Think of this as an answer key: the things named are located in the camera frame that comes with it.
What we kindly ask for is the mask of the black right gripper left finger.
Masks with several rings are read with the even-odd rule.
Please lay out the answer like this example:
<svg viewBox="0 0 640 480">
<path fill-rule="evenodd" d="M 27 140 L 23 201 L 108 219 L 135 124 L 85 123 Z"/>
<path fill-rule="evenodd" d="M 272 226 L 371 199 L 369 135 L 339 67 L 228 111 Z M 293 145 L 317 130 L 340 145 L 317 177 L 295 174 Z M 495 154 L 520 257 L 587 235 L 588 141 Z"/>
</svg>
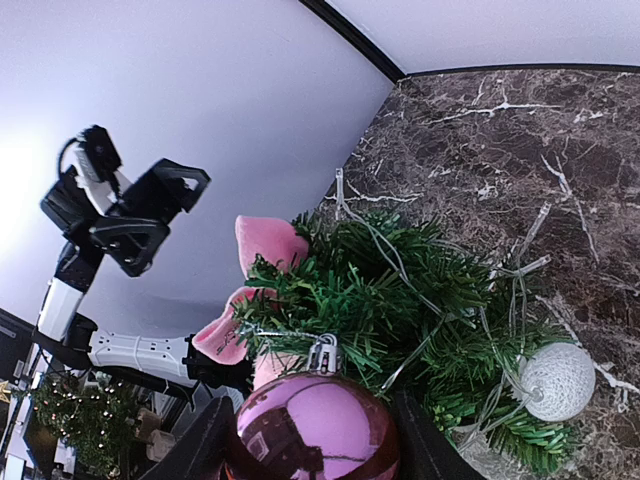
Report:
<svg viewBox="0 0 640 480">
<path fill-rule="evenodd" d="M 233 420 L 231 399 L 213 399 L 164 459 L 141 480 L 226 479 L 222 467 Z"/>
</svg>

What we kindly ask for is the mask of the pink pompom ornament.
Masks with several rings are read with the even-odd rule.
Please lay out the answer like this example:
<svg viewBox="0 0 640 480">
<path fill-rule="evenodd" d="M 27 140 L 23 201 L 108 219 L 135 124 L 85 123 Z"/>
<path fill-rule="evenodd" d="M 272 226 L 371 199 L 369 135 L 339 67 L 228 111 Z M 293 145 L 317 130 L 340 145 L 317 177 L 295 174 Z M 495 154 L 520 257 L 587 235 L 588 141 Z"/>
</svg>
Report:
<svg viewBox="0 0 640 480">
<path fill-rule="evenodd" d="M 296 365 L 297 355 L 267 352 L 259 355 L 254 362 L 253 389 L 258 390 L 263 385 L 289 373 Z"/>
</svg>

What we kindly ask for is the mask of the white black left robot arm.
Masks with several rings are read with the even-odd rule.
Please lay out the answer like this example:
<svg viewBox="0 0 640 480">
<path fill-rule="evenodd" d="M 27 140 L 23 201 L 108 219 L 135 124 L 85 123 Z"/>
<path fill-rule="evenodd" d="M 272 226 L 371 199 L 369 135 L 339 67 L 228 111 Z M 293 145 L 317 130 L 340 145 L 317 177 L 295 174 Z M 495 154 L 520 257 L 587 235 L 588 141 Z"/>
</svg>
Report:
<svg viewBox="0 0 640 480">
<path fill-rule="evenodd" d="M 249 361 L 212 360 L 196 350 L 193 335 L 118 331 L 82 305 L 105 258 L 130 278 L 144 274 L 171 221 L 195 206 L 209 182 L 202 169 L 162 159 L 119 195 L 103 183 L 92 199 L 90 183 L 76 167 L 64 172 L 41 202 L 66 243 L 33 341 L 72 369 L 104 372 L 172 396 L 187 396 L 200 384 L 247 393 Z"/>
</svg>

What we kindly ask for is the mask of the pink shiny bauble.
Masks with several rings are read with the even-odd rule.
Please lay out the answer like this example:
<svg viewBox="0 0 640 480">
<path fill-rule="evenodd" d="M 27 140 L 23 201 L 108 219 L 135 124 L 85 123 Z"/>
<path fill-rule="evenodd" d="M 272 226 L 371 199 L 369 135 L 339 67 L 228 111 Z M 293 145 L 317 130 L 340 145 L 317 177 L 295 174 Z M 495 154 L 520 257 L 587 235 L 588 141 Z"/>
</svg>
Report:
<svg viewBox="0 0 640 480">
<path fill-rule="evenodd" d="M 396 479 L 398 430 L 373 393 L 340 375 L 335 335 L 310 348 L 304 371 L 261 386 L 229 433 L 229 479 Z"/>
</svg>

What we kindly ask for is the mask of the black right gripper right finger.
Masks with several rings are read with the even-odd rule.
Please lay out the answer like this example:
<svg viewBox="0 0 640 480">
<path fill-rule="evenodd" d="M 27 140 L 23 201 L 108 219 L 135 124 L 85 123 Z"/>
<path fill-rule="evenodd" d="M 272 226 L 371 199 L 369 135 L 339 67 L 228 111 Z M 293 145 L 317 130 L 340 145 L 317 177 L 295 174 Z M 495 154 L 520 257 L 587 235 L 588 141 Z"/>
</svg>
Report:
<svg viewBox="0 0 640 480">
<path fill-rule="evenodd" d="M 400 479 L 473 478 L 473 468 L 407 391 L 394 395 L 393 411 L 400 438 Z"/>
</svg>

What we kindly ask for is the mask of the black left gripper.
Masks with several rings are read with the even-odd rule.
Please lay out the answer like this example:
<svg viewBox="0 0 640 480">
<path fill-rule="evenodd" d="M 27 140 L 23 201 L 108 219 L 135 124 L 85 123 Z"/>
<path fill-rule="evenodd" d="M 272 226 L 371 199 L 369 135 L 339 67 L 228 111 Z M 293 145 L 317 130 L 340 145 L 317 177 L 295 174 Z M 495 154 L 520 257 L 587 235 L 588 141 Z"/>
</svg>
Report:
<svg viewBox="0 0 640 480">
<path fill-rule="evenodd" d="M 89 238 L 129 277 L 139 277 L 169 236 L 166 224 L 189 213 L 210 181 L 203 169 L 161 159 L 132 183 L 120 203 L 91 223 Z"/>
</svg>

